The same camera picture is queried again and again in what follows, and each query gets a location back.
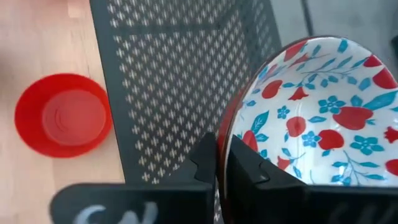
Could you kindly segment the red plastic bowl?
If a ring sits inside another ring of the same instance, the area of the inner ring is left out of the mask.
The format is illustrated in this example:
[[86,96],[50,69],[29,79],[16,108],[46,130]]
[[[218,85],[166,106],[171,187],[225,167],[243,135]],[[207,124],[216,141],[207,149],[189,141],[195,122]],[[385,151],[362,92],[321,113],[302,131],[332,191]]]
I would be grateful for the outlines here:
[[18,99],[14,124],[35,152],[71,158],[99,146],[113,127],[106,90],[74,73],[38,79]]

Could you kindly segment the black perforated metal shelf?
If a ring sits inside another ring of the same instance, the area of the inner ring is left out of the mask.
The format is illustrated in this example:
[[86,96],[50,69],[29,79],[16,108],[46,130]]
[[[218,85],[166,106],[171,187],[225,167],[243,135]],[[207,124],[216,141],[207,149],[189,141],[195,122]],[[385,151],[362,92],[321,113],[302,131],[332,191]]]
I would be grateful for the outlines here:
[[163,184],[281,48],[271,0],[89,0],[128,184]]

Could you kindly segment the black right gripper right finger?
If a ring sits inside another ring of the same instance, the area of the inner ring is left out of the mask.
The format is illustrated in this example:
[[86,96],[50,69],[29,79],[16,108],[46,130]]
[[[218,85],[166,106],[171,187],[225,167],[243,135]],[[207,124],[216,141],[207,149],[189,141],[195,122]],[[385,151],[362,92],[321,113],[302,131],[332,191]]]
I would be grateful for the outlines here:
[[307,185],[237,136],[225,181],[234,224],[398,224],[398,188]]

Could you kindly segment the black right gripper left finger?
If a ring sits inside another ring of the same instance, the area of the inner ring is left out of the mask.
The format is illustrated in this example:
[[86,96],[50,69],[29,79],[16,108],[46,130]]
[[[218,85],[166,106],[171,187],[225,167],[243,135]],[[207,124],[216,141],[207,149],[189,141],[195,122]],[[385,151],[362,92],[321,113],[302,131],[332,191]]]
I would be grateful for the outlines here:
[[53,224],[213,224],[216,138],[206,133],[160,184],[73,184],[49,205]]

